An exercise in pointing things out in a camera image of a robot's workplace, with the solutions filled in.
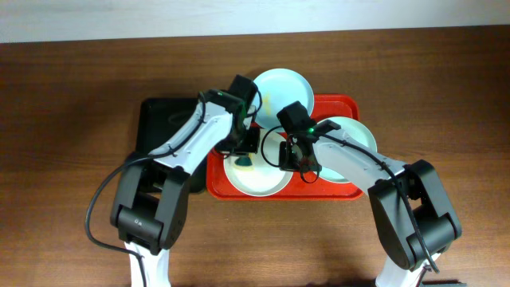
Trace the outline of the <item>white plate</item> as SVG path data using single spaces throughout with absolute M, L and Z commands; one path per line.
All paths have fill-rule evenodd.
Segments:
M 274 195 L 286 187 L 292 178 L 291 171 L 282 171 L 264 160 L 263 155 L 271 163 L 275 163 L 278 160 L 280 143 L 284 142 L 282 135 L 271 132 L 264 142 L 264 152 L 261 152 L 261 141 L 266 133 L 266 129 L 260 129 L 258 153 L 247 155 L 253 162 L 252 167 L 236 167 L 233 162 L 239 156 L 230 156 L 223 161 L 229 183 L 244 195 L 252 197 Z

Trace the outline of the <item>green yellow sponge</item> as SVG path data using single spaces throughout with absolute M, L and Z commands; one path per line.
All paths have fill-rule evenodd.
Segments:
M 252 160 L 250 159 L 249 156 L 247 155 L 243 155 L 243 156 L 239 156 L 237 157 L 233 164 L 236 166 L 236 167 L 252 167 L 253 166 L 253 162 Z

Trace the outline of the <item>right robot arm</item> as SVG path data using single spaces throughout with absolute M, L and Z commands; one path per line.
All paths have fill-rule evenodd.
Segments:
M 365 193 L 387 259 L 376 286 L 421 286 L 438 257 L 462 235 L 461 222 L 434 166 L 388 158 L 331 120 L 316 122 L 298 101 L 277 113 L 287 135 L 282 171 L 320 176 L 328 169 Z

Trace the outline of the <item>light blue plate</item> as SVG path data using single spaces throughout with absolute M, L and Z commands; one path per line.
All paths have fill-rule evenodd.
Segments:
M 270 69 L 254 80 L 261 93 L 262 106 L 255 118 L 255 123 L 263 129 L 270 129 L 280 124 L 277 113 L 299 101 L 310 116 L 314 109 L 314 92 L 312 86 L 299 73 L 290 69 Z

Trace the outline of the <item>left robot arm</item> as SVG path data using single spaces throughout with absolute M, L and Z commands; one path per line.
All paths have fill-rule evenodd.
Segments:
M 131 285 L 168 286 L 169 251 L 186 222 L 192 175 L 218 144 L 240 146 L 256 111 L 253 80 L 198 94 L 186 123 L 146 155 L 120 168 L 110 217 L 130 259 Z

